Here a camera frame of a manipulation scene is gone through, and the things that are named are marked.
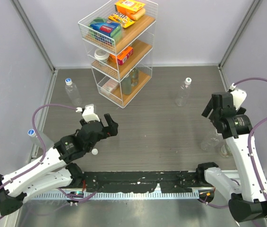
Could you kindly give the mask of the clear plastic bottle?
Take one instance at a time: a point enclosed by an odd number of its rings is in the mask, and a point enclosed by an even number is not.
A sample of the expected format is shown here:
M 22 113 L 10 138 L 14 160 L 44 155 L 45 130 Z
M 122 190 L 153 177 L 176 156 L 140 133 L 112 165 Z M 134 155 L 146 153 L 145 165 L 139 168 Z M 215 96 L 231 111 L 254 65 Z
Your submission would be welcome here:
M 186 104 L 191 92 L 191 84 L 186 85 L 184 81 L 181 83 L 181 86 L 175 99 L 175 103 L 179 107 L 182 107 Z
M 67 93 L 68 97 L 70 98 L 71 102 L 73 103 L 73 105 L 75 105 L 75 106 L 81 106 L 82 105 L 81 95 L 80 95 L 79 90 L 78 90 L 78 88 L 74 82 L 70 86 L 67 86 L 65 84 L 65 90 L 66 90 L 66 93 Z
M 203 151 L 213 151 L 223 140 L 223 137 L 216 129 L 210 130 L 200 144 Z

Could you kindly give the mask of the blue and white bottle cap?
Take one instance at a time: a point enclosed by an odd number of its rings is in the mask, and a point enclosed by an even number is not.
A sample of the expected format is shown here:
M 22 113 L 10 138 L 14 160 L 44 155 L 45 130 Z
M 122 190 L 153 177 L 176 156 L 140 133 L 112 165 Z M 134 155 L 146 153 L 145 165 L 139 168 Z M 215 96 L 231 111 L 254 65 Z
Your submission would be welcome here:
M 65 79 L 65 83 L 67 86 L 70 86 L 70 85 L 72 85 L 73 82 L 72 82 L 71 78 L 67 78 L 67 79 Z

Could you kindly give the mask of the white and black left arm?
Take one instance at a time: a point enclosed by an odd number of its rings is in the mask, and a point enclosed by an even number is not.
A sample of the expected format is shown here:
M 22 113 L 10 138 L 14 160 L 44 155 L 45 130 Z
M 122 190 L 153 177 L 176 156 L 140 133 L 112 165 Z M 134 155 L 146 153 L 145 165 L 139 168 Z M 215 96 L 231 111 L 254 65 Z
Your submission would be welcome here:
M 81 129 L 62 137 L 45 155 L 13 173 L 0 174 L 0 214 L 9 215 L 51 189 L 80 187 L 84 175 L 74 161 L 91 152 L 97 142 L 118 134 L 119 125 L 108 113 L 104 117 L 107 126 L 100 119 L 82 119 Z

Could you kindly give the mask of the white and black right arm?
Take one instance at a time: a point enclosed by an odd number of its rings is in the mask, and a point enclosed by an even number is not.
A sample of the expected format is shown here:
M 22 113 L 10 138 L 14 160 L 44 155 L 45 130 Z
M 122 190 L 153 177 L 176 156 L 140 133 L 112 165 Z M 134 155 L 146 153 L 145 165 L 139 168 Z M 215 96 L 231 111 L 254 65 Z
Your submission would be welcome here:
M 251 135 L 251 121 L 241 107 L 245 99 L 246 92 L 239 89 L 213 93 L 202 113 L 229 146 L 240 184 L 227 177 L 214 162 L 199 164 L 195 175 L 199 186 L 211 184 L 228 200 L 230 213 L 237 222 L 267 218 L 267 180 Z

